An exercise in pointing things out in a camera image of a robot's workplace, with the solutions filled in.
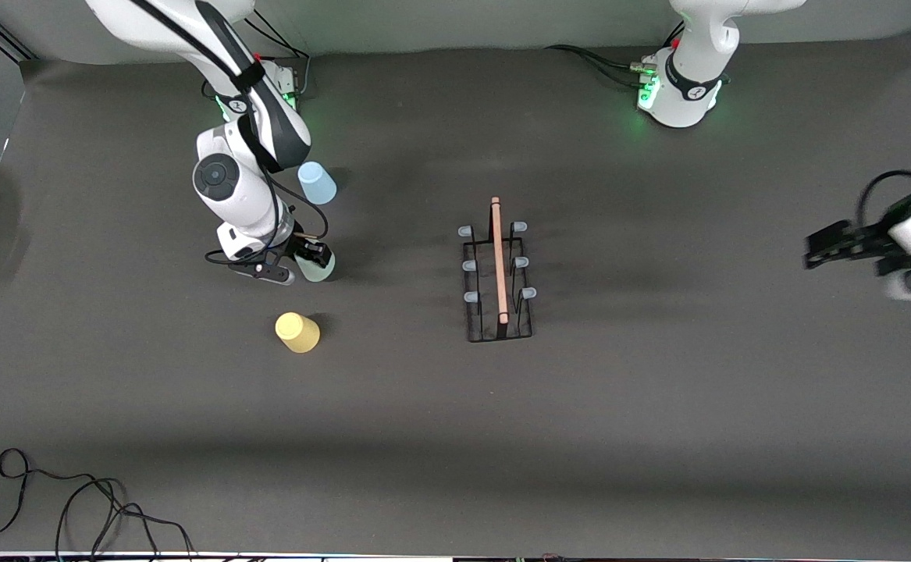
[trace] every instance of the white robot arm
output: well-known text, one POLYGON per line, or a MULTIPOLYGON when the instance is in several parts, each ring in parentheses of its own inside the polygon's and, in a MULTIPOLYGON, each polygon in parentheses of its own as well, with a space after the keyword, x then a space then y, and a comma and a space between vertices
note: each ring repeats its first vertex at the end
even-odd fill
POLYGON ((806 0, 670 0, 684 18, 676 49, 665 45, 643 63, 662 71, 647 85, 638 107, 669 127, 690 127, 715 106, 720 77, 740 45, 732 18, 798 8, 806 0))
POLYGON ((880 174, 862 193, 855 222, 837 221, 809 235, 806 269, 842 259, 876 259, 876 273, 886 282, 886 294, 911 300, 911 195, 895 202, 876 224, 865 224, 865 205, 870 192, 892 177, 911 177, 911 171, 880 174))
POLYGON ((237 120, 198 136, 192 184, 224 222, 216 230, 234 271, 290 283, 277 263, 292 255, 310 280, 333 270, 333 253, 301 233, 271 173, 302 164, 311 144, 302 118, 288 105, 230 20, 244 18, 253 0, 87 0, 117 38, 147 50, 176 53, 194 64, 216 93, 240 100, 237 120))

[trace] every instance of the white wall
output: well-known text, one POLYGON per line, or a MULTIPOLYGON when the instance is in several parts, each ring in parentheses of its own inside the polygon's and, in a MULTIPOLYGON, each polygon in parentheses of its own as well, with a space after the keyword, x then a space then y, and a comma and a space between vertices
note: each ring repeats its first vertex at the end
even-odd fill
MULTIPOLYGON (((313 54, 650 45, 677 21, 666 0, 258 0, 258 9, 313 54)), ((84 0, 0 0, 0 20, 45 58, 174 60, 116 40, 84 0)), ((754 43, 886 37, 911 30, 911 0, 809 0, 791 12, 742 19, 740 28, 744 42, 754 43)), ((244 23, 237 29, 252 48, 283 53, 244 23)))

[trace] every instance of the black metal rack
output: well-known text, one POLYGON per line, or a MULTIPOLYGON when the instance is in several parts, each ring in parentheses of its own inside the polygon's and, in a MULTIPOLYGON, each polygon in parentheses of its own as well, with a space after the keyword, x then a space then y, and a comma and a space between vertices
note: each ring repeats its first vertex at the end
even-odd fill
POLYGON ((524 240, 517 232, 514 231, 515 224, 511 222, 507 229, 507 236, 500 236, 500 244, 503 251, 503 268, 496 267, 494 264, 495 276, 505 274, 504 283, 494 283, 497 287, 503 286, 509 293, 512 306, 507 307, 507 321, 501 322, 501 313, 499 313, 499 293, 495 292, 494 298, 485 299, 485 291, 482 290, 483 283, 480 279, 480 254, 484 248, 492 248, 496 243, 494 239, 494 224, 499 223, 499 215, 495 218, 495 213, 499 213, 499 200, 494 198, 494 203, 490 206, 489 229, 487 238, 476 240, 475 229, 469 227, 468 237, 470 242, 462 244, 462 261, 463 263, 472 260, 476 267, 472 271, 466 271, 463 268, 462 286, 466 294, 476 292, 476 302, 466 301, 466 338, 470 343, 493 342, 516 340, 530 338, 534 333, 532 328, 531 302, 525 298, 524 289, 528 288, 527 267, 517 267, 515 258, 525 257, 524 240), (496 322, 487 325, 485 318, 492 315, 496 322))

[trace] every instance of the gray backdrop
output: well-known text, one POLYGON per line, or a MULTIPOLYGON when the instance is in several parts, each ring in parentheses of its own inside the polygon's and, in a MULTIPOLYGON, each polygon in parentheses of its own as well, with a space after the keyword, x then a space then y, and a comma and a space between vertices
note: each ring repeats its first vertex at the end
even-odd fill
MULTIPOLYGON (((0 451, 119 477, 208 550, 911 560, 911 304, 870 263, 802 270, 911 168, 911 35, 747 46, 730 74, 677 131, 568 53, 321 57, 302 115, 341 278, 286 288, 201 259, 194 69, 28 66, 0 451), (531 225, 536 336, 470 345, 455 230, 492 195, 531 225), (324 329, 308 355, 288 310, 324 329)), ((51 548, 72 488, 35 481, 0 549, 51 548)))
MULTIPOLYGON (((646 45, 679 21, 667 0, 258 0, 294 46, 312 54, 646 45)), ((255 24, 263 24, 251 16, 255 24)), ((92 64, 177 61, 116 39, 84 0, 0 0, 0 21, 42 58, 92 64)), ((809 0, 737 20, 747 43, 876 39, 911 31, 911 0, 809 0)), ((284 53, 245 22, 251 49, 284 53)))

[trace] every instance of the cable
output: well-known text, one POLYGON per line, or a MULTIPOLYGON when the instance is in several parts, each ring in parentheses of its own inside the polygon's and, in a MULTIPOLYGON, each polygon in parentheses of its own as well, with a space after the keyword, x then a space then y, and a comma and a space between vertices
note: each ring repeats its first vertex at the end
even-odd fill
POLYGON ((296 54, 296 56, 303 56, 303 57, 309 58, 308 53, 306 53, 300 49, 296 49, 294 46, 291 45, 290 42, 288 42, 287 39, 285 39, 283 36, 281 36, 281 33, 278 33, 278 30, 276 28, 274 28, 273 25, 271 25, 271 22, 269 22, 267 20, 267 18, 265 18, 265 15, 261 14, 258 10, 255 10, 254 14, 258 15, 259 18, 262 18, 262 22, 265 22, 265 25, 267 26, 267 28, 269 28, 271 30, 271 32, 273 32, 275 35, 277 35, 278 39, 281 39, 281 44, 283 44, 286 49, 290 49, 293 53, 296 54))
POLYGON ((589 49, 584 49, 583 47, 577 47, 576 45, 565 45, 562 43, 557 43, 556 45, 549 45, 546 49, 552 49, 555 51, 568 51, 570 53, 576 53, 584 58, 594 59, 595 61, 612 68, 617 68, 620 70, 629 70, 629 65, 627 63, 613 61, 611 59, 602 57, 601 55, 591 51, 589 49))
POLYGON ((202 54, 203 57, 208 58, 209 62, 212 62, 212 64, 215 64, 215 66, 219 67, 219 70, 223 74, 226 74, 227 78, 233 80, 235 77, 237 77, 237 75, 233 74, 233 71, 226 66, 226 63, 224 63, 222 59, 217 56, 217 54, 213 53, 209 47, 203 45, 201 41, 196 39, 194 35, 188 33, 187 30, 185 30, 183 27, 177 25, 173 19, 167 17, 167 15, 160 11, 158 7, 152 5, 146 0, 130 0, 130 2, 137 5, 140 10, 145 11, 147 14, 149 14, 149 16, 158 21, 160 25, 163 25, 167 29, 170 29, 174 35, 177 35, 181 39, 184 39, 184 41, 187 42, 188 45, 191 45, 194 50, 198 51, 199 54, 202 54))
POLYGON ((285 193, 291 195, 292 197, 295 197, 299 201, 302 201, 310 209, 316 211, 316 214, 320 216, 320 220, 323 221, 323 232, 321 232, 319 236, 315 236, 315 239, 321 240, 323 238, 326 238, 327 233, 330 231, 330 221, 327 220, 327 216, 323 213, 323 209, 320 209, 320 207, 317 207, 315 204, 311 203, 308 199, 299 195, 298 193, 290 191, 290 189, 278 183, 278 180, 272 178, 271 181, 274 182, 274 185, 276 185, 278 189, 283 190, 285 193))
POLYGON ((591 67, 594 67, 595 71, 600 72, 602 75, 607 77, 608 80, 611 80, 612 82, 615 82, 616 84, 620 84, 622 86, 626 86, 627 88, 632 88, 634 90, 638 90, 642 86, 641 84, 639 84, 637 82, 632 82, 630 80, 622 80, 622 79, 618 78, 617 76, 609 73, 604 67, 602 67, 598 63, 606 65, 610 68, 615 68, 617 70, 626 70, 626 71, 629 70, 628 64, 624 64, 624 63, 613 61, 611 59, 604 58, 601 55, 594 53, 593 51, 584 49, 583 47, 577 47, 574 45, 563 45, 563 44, 549 45, 548 47, 546 47, 546 49, 552 49, 555 51, 567 51, 567 52, 579 55, 580 58, 584 60, 584 62, 586 62, 587 64, 590 64, 591 67))
MULTIPOLYGON (((251 105, 251 100, 249 100, 248 96, 244 96, 244 100, 247 104, 247 110, 253 114, 253 106, 251 105)), ((252 118, 251 132, 254 135, 258 134, 258 131, 255 128, 254 120, 252 118)), ((265 175, 265 182, 267 182, 267 186, 269 186, 269 191, 271 193, 271 205, 274 206, 274 227, 271 228, 271 234, 265 242, 265 246, 260 250, 256 250, 255 252, 251 252, 242 258, 235 260, 215 259, 212 257, 225 253, 222 250, 212 250, 210 252, 205 252, 205 260, 209 263, 215 263, 216 265, 237 265, 241 263, 252 263, 254 260, 258 259, 258 257, 265 255, 265 252, 271 249, 271 243, 274 242, 274 239, 276 236, 278 236, 278 230, 281 229, 281 201, 278 199, 278 195, 274 191, 273 187, 273 184, 276 184, 277 182, 274 181, 274 178, 271 177, 271 174, 269 174, 269 171, 267 171, 264 166, 259 166, 259 168, 262 170, 262 174, 265 175)))
POLYGON ((305 72, 303 73, 303 77, 302 77, 302 88, 299 89, 299 94, 298 94, 298 95, 300 95, 300 96, 301 96, 302 94, 306 93, 306 88, 309 87, 309 64, 310 64, 311 62, 313 62, 313 59, 311 59, 311 58, 309 58, 309 57, 306 57, 306 70, 305 70, 305 72))
POLYGON ((858 198, 858 210, 855 220, 855 224, 858 228, 865 227, 865 207, 868 206, 868 198, 872 194, 872 190, 875 189, 875 187, 883 181, 894 177, 911 178, 911 170, 891 170, 884 172, 883 174, 877 175, 875 179, 870 181, 868 185, 865 186, 865 189, 862 189, 861 196, 858 198))
POLYGON ((181 538, 183 538, 185 548, 187 548, 188 559, 191 559, 191 551, 194 551, 194 545, 191 544, 191 539, 188 537, 187 531, 184 527, 173 521, 167 521, 166 519, 158 519, 155 517, 148 516, 144 513, 144 510, 140 507, 140 504, 135 502, 123 503, 119 502, 119 499, 116 497, 116 488, 117 485, 119 488, 123 487, 123 484, 120 480, 116 478, 95 478, 93 475, 88 473, 74 474, 71 476, 62 476, 56 473, 48 472, 40 468, 31 468, 28 464, 28 457, 24 454, 23 451, 16 448, 5 449, 1 452, 0 456, 0 475, 2 478, 8 480, 21 480, 21 486, 19 488, 19 498, 17 498, 17 505, 15 508, 15 513, 12 513, 12 517, 8 520, 8 523, 5 523, 0 528, 0 534, 5 532, 12 526, 13 523, 17 520, 21 513, 21 507, 24 505, 24 491, 28 487, 28 477, 33 474, 41 474, 46 478, 52 478, 52 480, 74 480, 77 478, 87 478, 87 482, 80 485, 80 488, 73 491, 73 494, 70 494, 69 499, 67 499, 66 504, 63 505, 62 512, 59 515, 59 523, 56 524, 56 537, 55 537, 55 558, 59 558, 59 542, 62 538, 63 525, 66 523, 66 516, 69 514, 70 505, 73 505, 74 499, 77 498, 77 495, 80 495, 80 492, 87 490, 87 488, 94 487, 98 489, 99 492, 105 498, 108 498, 109 501, 109 512, 105 516, 105 523, 101 527, 101 532, 98 533, 98 537, 94 541, 91 547, 91 561, 94 562, 96 555, 98 555, 98 549, 101 548, 101 544, 105 537, 108 536, 112 526, 115 525, 116 521, 123 517, 133 517, 134 519, 140 519, 142 526, 144 526, 144 532, 146 534, 146 540, 149 541, 149 545, 153 550, 154 555, 160 554, 160 549, 156 545, 156 541, 153 539, 153 533, 149 530, 149 523, 156 523, 159 525, 168 525, 177 527, 180 530, 181 538), (5 462, 8 459, 9 455, 16 454, 21 459, 21 464, 23 464, 23 470, 19 474, 10 474, 5 470, 5 462))
POLYGON ((272 43, 292 51, 292 54, 294 54, 296 57, 302 56, 301 54, 295 52, 294 47, 290 47, 287 43, 283 43, 283 42, 275 39, 274 37, 271 37, 271 35, 269 35, 269 33, 267 33, 262 28, 259 28, 258 25, 255 24, 255 22, 252 22, 248 19, 244 19, 244 22, 246 22, 247 25, 251 26, 251 29, 253 29, 254 31, 256 31, 256 32, 260 33, 261 35, 265 36, 266 38, 268 38, 272 43))
POLYGON ((673 42, 673 40, 676 39, 677 36, 680 35, 682 31, 684 31, 684 20, 683 19, 681 20, 681 22, 679 24, 677 24, 674 27, 673 31, 670 32, 670 35, 668 35, 667 38, 663 40, 663 45, 661 45, 660 48, 662 49, 665 47, 669 47, 670 43, 673 42))
POLYGON ((206 87, 212 88, 212 85, 209 84, 208 80, 202 80, 202 87, 201 87, 202 97, 205 99, 215 98, 215 89, 212 90, 212 92, 213 92, 212 95, 209 95, 209 93, 205 91, 206 87))

